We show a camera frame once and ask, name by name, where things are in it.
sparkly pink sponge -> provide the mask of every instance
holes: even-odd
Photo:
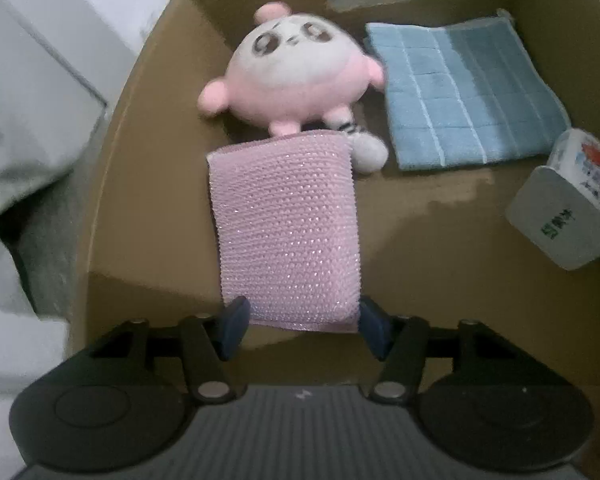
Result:
[[[246,296],[257,324],[354,331],[360,248],[347,138],[317,130],[207,159],[224,303]]]

blue towel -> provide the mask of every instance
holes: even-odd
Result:
[[[400,168],[434,170],[549,153],[570,127],[507,17],[449,27],[366,25],[387,72]]]

silver screw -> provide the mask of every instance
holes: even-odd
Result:
[[[220,399],[228,394],[229,391],[229,385],[221,381],[207,381],[198,387],[198,393],[200,396],[205,397],[205,399]]]
[[[407,388],[403,384],[394,381],[383,381],[376,384],[374,392],[385,399],[399,399],[407,392]]]

pink plush toy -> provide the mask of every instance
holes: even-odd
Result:
[[[208,116],[230,109],[272,136],[301,131],[323,120],[349,136],[355,170],[380,170],[384,142],[357,126],[350,104],[371,84],[384,88],[382,66],[366,56],[349,34],[312,14],[292,14],[273,2],[255,14],[258,26],[236,49],[224,77],[203,89],[198,107]]]

cardboard box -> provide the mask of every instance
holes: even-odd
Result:
[[[205,155],[265,135],[200,117],[196,98],[271,0],[172,0],[114,114],[81,241],[74,317],[80,347],[114,325],[173,324],[221,307]],[[542,78],[574,126],[600,138],[600,0],[410,0],[337,14],[284,0],[362,38],[365,22],[436,26],[508,9]],[[388,138],[381,95],[358,106]],[[480,319],[581,386],[600,420],[600,260],[567,272],[506,221],[544,158],[488,168],[382,174],[356,183],[363,292],[392,313],[437,326]],[[237,382],[369,380],[379,365],[355,335],[253,327],[228,365]]]

